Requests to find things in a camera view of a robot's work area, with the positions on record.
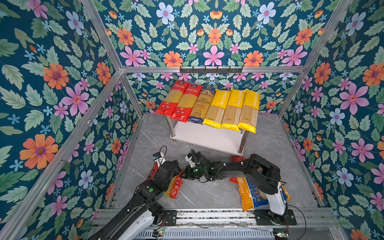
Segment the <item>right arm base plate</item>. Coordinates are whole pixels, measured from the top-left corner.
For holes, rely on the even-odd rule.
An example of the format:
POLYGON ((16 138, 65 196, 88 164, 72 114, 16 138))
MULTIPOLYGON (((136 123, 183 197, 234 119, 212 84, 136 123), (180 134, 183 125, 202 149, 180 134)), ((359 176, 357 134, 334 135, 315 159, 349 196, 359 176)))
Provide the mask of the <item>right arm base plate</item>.
POLYGON ((282 216, 272 213, 270 210, 254 210, 258 226, 296 226, 297 221, 292 210, 287 210, 282 216))

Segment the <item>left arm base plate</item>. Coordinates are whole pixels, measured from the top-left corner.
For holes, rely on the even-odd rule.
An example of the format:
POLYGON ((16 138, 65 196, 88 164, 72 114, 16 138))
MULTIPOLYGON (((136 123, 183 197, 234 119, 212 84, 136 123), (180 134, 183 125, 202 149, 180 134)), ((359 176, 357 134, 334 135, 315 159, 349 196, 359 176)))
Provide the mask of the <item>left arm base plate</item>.
POLYGON ((152 226, 163 227, 163 226, 176 226, 178 211, 176 210, 162 210, 155 214, 154 222, 152 226))

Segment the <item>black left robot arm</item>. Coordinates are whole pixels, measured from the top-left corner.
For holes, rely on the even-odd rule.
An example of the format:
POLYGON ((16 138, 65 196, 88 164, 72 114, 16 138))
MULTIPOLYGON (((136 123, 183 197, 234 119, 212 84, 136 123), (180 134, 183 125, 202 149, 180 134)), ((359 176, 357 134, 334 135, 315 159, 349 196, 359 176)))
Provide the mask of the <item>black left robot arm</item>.
POLYGON ((133 240, 150 227, 158 225, 164 208, 157 202, 168 190, 172 178, 181 173, 177 160, 165 161, 155 175, 138 185, 131 200, 90 240, 133 240))

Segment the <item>amber blue spaghetti bag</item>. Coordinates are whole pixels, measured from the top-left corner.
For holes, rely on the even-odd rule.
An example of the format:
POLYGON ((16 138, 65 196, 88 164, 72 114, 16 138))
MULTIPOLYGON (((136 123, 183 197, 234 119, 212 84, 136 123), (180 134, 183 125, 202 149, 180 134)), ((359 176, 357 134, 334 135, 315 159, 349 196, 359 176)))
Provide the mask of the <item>amber blue spaghetti bag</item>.
POLYGON ((188 122, 195 124, 203 124, 208 109, 211 105, 216 89, 213 87, 203 87, 197 101, 188 118, 188 122))

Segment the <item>red macaroni bag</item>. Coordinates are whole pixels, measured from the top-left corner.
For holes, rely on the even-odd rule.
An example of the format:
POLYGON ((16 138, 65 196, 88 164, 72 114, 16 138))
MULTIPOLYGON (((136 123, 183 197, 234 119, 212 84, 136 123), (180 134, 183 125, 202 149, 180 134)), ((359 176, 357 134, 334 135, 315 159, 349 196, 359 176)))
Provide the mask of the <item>red macaroni bag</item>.
MULTIPOLYGON (((155 160, 154 166, 146 180, 150 180, 154 178, 155 174, 159 170, 160 165, 161 165, 160 162, 158 160, 155 160)), ((164 193, 164 195, 169 198, 176 199, 182 184, 183 184, 183 179, 180 177, 180 174, 177 175, 176 177, 173 177, 169 185, 169 188, 164 193)))

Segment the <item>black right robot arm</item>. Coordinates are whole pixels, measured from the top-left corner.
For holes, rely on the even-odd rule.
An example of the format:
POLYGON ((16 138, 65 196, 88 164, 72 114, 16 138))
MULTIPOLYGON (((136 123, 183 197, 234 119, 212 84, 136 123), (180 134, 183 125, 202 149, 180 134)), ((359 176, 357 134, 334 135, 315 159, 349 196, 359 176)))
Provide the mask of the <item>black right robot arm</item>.
POLYGON ((200 152, 191 150, 186 159, 190 165, 180 175, 182 179, 192 181, 205 178, 207 182, 214 182, 231 177, 246 178, 266 194, 272 214, 286 214, 288 206, 282 193, 281 171, 261 156, 252 154, 239 162, 212 162, 200 152))

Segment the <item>yellow Pastatime spaghetti bag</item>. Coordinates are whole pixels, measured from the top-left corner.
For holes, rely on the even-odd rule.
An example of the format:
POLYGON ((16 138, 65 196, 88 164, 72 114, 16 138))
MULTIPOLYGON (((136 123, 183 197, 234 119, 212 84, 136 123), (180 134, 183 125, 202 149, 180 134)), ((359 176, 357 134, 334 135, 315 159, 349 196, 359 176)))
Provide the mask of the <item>yellow Pastatime spaghetti bag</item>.
POLYGON ((203 125, 220 129, 231 91, 216 90, 203 125))

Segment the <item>red spaghetti bag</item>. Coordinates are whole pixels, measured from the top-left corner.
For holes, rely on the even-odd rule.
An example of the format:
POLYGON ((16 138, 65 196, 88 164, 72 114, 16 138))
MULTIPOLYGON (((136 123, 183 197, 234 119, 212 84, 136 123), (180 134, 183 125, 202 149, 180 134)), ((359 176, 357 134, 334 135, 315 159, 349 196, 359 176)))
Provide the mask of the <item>red spaghetti bag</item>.
POLYGON ((178 80, 171 88, 167 97, 161 102, 155 113, 170 117, 185 93, 189 82, 178 80))
POLYGON ((190 84, 181 97, 170 119, 186 123, 202 88, 201 85, 190 84))

